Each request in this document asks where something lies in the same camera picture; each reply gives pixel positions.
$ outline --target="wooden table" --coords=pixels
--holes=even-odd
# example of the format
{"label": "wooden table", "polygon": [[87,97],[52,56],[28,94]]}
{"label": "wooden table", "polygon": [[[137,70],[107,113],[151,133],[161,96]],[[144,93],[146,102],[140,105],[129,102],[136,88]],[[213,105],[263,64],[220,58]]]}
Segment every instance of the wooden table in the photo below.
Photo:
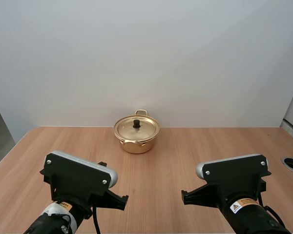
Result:
{"label": "wooden table", "polygon": [[[98,209],[102,233],[233,233],[218,209],[183,205],[181,190],[205,184],[199,162],[259,153],[269,161],[264,204],[293,232],[293,172],[280,161],[293,156],[293,138],[281,128],[164,128],[142,155],[121,150],[112,128],[40,127],[31,130],[0,163],[0,234],[23,233],[51,203],[39,171],[53,150],[94,162],[119,175],[111,189],[129,195],[125,211]],[[77,233],[95,233],[85,220]]]}

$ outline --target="gold pot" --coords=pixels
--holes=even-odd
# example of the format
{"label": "gold pot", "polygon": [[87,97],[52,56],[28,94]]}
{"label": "gold pot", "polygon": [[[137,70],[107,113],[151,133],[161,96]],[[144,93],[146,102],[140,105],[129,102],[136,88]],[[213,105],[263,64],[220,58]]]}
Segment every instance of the gold pot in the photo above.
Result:
{"label": "gold pot", "polygon": [[120,140],[121,148],[132,154],[142,154],[152,149],[159,131],[158,122],[142,109],[120,119],[114,126],[114,134]]}

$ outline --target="warning label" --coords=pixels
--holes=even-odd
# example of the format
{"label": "warning label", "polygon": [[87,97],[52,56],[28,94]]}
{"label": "warning label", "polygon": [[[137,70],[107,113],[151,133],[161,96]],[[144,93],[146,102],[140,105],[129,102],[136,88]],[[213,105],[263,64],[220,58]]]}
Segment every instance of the warning label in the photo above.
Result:
{"label": "warning label", "polygon": [[71,204],[67,202],[61,202],[59,205],[64,207],[67,211],[70,211],[70,209],[73,207]]}
{"label": "warning label", "polygon": [[233,213],[237,213],[239,210],[241,210],[243,207],[248,206],[248,205],[257,205],[259,206],[259,204],[254,201],[251,198],[243,198],[240,200],[237,200],[236,202],[234,202],[231,206],[230,209],[233,211]]}

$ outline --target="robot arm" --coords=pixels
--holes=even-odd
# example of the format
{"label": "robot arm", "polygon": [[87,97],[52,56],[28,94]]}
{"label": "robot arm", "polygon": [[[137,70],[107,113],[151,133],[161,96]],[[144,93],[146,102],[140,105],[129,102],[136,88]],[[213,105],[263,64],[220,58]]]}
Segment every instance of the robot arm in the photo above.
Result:
{"label": "robot arm", "polygon": [[215,207],[237,234],[290,234],[263,207],[261,192],[266,190],[262,176],[269,176],[268,161],[262,155],[248,155],[200,163],[196,174],[207,184],[181,191],[185,205]]}
{"label": "robot arm", "polygon": [[40,172],[50,184],[54,201],[25,234],[74,234],[84,219],[93,216],[100,233],[96,208],[124,210],[128,196],[111,192],[118,179],[106,163],[99,164],[77,158],[60,151],[47,155]]}

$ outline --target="pot handle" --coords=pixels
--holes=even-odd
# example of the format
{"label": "pot handle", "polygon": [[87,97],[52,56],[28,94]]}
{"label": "pot handle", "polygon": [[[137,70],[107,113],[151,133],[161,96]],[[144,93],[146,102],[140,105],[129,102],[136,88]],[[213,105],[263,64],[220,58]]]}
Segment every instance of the pot handle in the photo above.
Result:
{"label": "pot handle", "polygon": [[146,111],[146,110],[143,110],[143,109],[138,109],[138,110],[136,110],[135,115],[137,115],[138,111],[145,112],[145,115],[148,116],[148,115],[147,115],[147,111]]}
{"label": "pot handle", "polygon": [[145,145],[145,143],[140,143],[140,142],[138,142],[136,140],[124,140],[124,141],[121,140],[120,142],[121,142],[122,145],[125,145],[126,143],[139,144],[141,146]]}

